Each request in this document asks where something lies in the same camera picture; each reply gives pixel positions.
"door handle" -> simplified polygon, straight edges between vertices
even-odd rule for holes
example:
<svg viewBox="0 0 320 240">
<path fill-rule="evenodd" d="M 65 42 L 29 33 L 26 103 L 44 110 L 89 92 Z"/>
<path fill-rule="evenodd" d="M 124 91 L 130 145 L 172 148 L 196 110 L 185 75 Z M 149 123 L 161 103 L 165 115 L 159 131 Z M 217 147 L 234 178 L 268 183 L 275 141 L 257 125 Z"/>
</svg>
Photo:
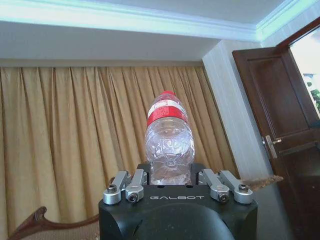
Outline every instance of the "door handle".
<svg viewBox="0 0 320 240">
<path fill-rule="evenodd" d="M 275 141 L 272 142 L 273 145 L 281 143 L 282 142 L 282 138 L 278 138 Z"/>
<path fill-rule="evenodd" d="M 272 141 L 270 135 L 267 135 L 267 136 L 265 136 L 264 138 L 265 138 L 265 141 L 263 140 L 262 143 L 263 143 L 264 145 L 267 145 L 267 147 L 269 148 L 270 153 L 271 153 L 271 157 L 272 157 L 273 159 L 278 158 L 277 152 L 276 152 L 276 150 L 275 150 L 274 145 L 275 145 L 275 144 L 278 144 L 278 143 L 281 143 L 281 142 L 282 142 L 282 139 L 279 138 L 279 139 L 276 139 L 275 141 Z"/>
</svg>

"door panel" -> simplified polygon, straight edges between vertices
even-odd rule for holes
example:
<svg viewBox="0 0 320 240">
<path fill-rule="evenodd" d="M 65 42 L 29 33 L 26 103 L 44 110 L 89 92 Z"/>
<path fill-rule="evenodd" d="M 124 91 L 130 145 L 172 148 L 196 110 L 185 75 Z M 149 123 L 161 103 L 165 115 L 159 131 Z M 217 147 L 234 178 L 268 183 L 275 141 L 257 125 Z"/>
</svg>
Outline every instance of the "door panel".
<svg viewBox="0 0 320 240">
<path fill-rule="evenodd" d="M 249 65 L 273 137 L 280 138 L 308 130 L 308 123 L 288 74 L 283 71 L 285 66 L 281 57 L 253 59 Z"/>
<path fill-rule="evenodd" d="M 319 119 L 291 52 L 272 47 L 232 54 L 272 169 L 284 177 L 278 186 L 293 231 L 298 239 L 318 239 L 320 137 L 310 125 Z"/>
<path fill-rule="evenodd" d="M 320 234 L 320 151 L 314 146 L 282 157 L 295 189 L 304 239 L 319 239 Z"/>
</svg>

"open doorway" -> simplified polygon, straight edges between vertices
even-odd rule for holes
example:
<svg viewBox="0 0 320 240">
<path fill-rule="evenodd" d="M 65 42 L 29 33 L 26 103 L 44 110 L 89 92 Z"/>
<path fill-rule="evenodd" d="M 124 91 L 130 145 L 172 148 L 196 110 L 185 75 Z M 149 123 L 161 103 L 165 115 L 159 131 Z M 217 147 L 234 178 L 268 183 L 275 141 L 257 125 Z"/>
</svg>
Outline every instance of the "open doorway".
<svg viewBox="0 0 320 240">
<path fill-rule="evenodd" d="M 293 43 L 290 49 L 320 117 L 320 27 Z"/>
</svg>

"metal joint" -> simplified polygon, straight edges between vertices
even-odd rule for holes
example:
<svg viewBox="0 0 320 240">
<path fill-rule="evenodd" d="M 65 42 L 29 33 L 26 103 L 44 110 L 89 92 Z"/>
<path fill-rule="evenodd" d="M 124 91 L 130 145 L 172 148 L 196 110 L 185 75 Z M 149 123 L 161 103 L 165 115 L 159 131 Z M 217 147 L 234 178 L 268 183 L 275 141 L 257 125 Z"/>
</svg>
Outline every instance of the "metal joint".
<svg viewBox="0 0 320 240">
<path fill-rule="evenodd" d="M 210 187 L 210 196 L 218 202 L 225 204 L 229 200 L 229 187 L 222 184 L 214 172 L 209 169 L 203 169 L 199 172 L 199 184 Z"/>
<path fill-rule="evenodd" d="M 248 185 L 243 184 L 230 171 L 220 171 L 220 180 L 227 185 L 233 193 L 234 200 L 240 204 L 250 204 L 253 201 L 253 192 Z"/>
<path fill-rule="evenodd" d="M 112 184 L 103 192 L 103 202 L 114 205 L 121 201 L 121 191 L 130 183 L 130 175 L 127 171 L 119 171 Z"/>
<path fill-rule="evenodd" d="M 125 198 L 130 203 L 136 203 L 144 197 L 144 187 L 147 182 L 147 173 L 143 169 L 137 169 L 133 175 L 131 183 L 125 188 Z"/>
</svg>

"crown molding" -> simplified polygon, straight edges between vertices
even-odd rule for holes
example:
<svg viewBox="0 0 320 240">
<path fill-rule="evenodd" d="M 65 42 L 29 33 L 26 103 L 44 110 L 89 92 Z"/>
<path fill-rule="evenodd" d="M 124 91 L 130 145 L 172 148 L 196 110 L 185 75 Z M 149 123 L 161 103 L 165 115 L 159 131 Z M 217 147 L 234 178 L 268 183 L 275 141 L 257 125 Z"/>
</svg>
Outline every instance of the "crown molding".
<svg viewBox="0 0 320 240">
<path fill-rule="evenodd" d="M 285 0 L 256 25 L 256 39 L 263 41 L 318 0 Z"/>
<path fill-rule="evenodd" d="M 257 25 L 88 0 L 1 0 L 0 21 L 261 42 L 318 0 L 285 0 Z"/>
</svg>

